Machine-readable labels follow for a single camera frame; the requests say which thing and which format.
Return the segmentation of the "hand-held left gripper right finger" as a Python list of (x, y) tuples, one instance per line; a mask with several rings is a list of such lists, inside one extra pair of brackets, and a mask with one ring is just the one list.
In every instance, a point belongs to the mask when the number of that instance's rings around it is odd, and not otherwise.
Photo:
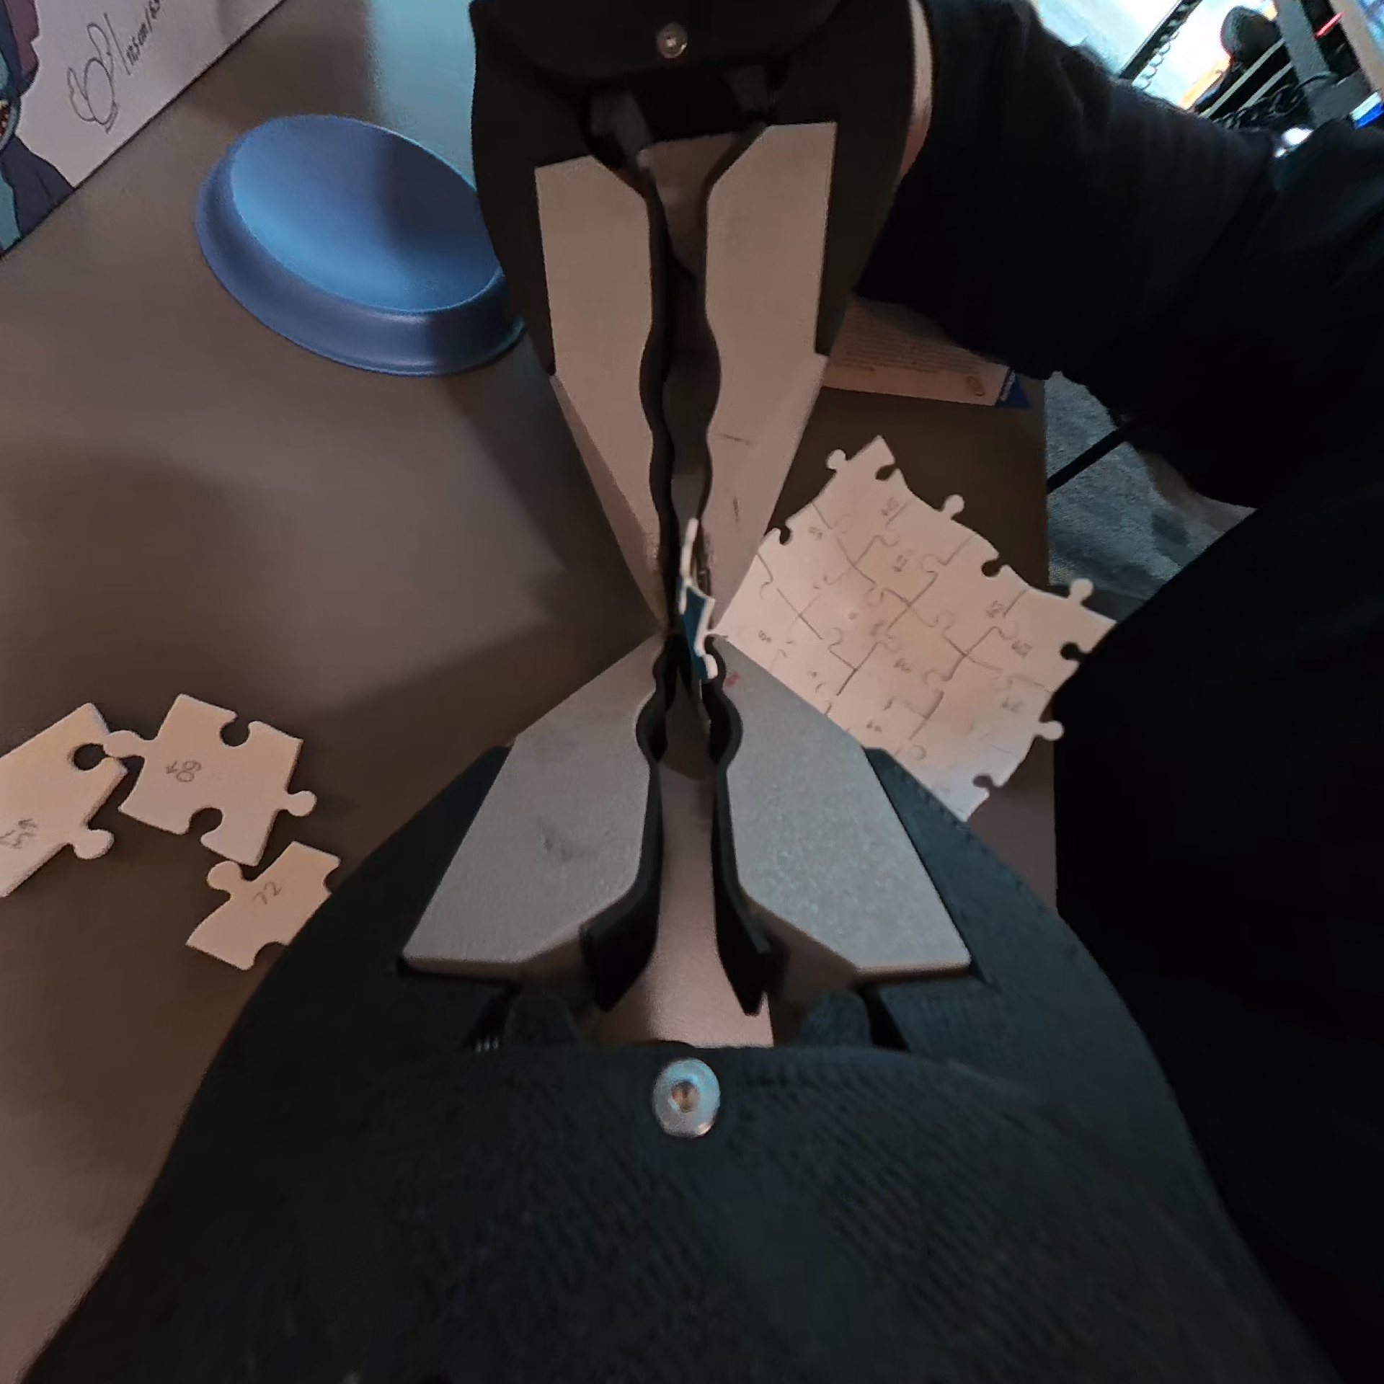
[(738, 648), (705, 686), (720, 961), (745, 1009), (972, 955), (865, 747)]

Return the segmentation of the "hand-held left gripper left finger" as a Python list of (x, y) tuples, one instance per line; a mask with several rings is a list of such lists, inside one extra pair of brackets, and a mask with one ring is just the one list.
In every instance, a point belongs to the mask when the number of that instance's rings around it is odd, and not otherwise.
[(422, 973), (611, 1009), (657, 938), (669, 643), (649, 637), (517, 734), (404, 947)]

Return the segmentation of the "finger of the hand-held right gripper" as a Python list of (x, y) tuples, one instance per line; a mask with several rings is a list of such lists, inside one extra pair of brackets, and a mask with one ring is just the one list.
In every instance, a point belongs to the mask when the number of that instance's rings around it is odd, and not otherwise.
[(703, 314), (720, 372), (700, 513), (712, 589), (743, 582), (820, 390), (835, 146), (835, 123), (768, 126), (707, 195)]
[(626, 566), (656, 625), (675, 614), (671, 245), (649, 182), (591, 154), (534, 174), (550, 381)]

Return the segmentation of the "assembled white puzzle section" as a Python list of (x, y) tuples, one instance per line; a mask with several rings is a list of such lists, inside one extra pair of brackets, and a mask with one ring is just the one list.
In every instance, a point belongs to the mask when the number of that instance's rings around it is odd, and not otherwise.
[(1114, 620), (1091, 581), (1053, 592), (1000, 561), (960, 495), (916, 495), (883, 437), (825, 464), (712, 632), (967, 820), (1061, 736), (1049, 701)]

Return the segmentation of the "white puzzle piece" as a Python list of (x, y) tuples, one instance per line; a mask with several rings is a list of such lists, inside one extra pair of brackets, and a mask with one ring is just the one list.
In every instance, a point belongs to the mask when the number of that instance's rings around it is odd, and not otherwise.
[(61, 849), (94, 859), (110, 849), (109, 828), (91, 826), (127, 777), (104, 751), (110, 734), (94, 703), (76, 706), (2, 757), (2, 896), (8, 897)]
[(707, 648), (715, 599), (699, 584), (699, 540), (700, 520), (690, 515), (682, 531), (674, 610), (685, 645), (689, 676), (703, 685), (720, 675), (720, 667), (715, 652)]
[(184, 835), (203, 810), (219, 821), (201, 836), (217, 856), (244, 866), (260, 861), (282, 813), (310, 815), (318, 797), (290, 788), (301, 741), (252, 719), (236, 744), (222, 731), (236, 713), (189, 695), (176, 695), (152, 737), (112, 731), (102, 739), (112, 757), (138, 757), (142, 769), (120, 810), (133, 820)]
[(288, 843), (259, 874), (221, 859), (206, 884), (226, 894), (186, 937), (184, 945), (240, 971), (268, 945), (290, 943), (329, 896), (329, 874), (341, 859), (301, 841)]

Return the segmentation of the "blue round puzzle stand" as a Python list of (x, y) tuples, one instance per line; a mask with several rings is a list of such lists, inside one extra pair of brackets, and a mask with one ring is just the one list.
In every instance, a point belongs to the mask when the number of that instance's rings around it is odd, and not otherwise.
[(196, 235), (252, 317), (341, 365), (450, 375), (524, 332), (471, 182), (354, 116), (285, 115), (240, 134), (201, 185)]

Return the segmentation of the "colourful puzzle box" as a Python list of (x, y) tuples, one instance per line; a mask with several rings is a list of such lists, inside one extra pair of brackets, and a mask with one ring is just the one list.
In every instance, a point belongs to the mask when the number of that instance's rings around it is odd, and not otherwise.
[(216, 63), (275, 1), (3, 1), (2, 250)]

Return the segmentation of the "white printed leaflet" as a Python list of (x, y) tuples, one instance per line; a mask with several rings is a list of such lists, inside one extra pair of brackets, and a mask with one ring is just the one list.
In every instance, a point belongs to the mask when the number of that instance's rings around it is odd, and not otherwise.
[(906, 306), (865, 297), (845, 309), (824, 386), (941, 403), (1030, 405), (1003, 362), (967, 350)]

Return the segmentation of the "person's dark clothing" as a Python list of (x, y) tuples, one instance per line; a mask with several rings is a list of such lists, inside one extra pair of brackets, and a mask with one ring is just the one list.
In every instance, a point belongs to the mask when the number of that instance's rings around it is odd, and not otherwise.
[(1381, 487), (1262, 507), (1059, 695), (1059, 910), (1344, 1380), (1381, 1380)]

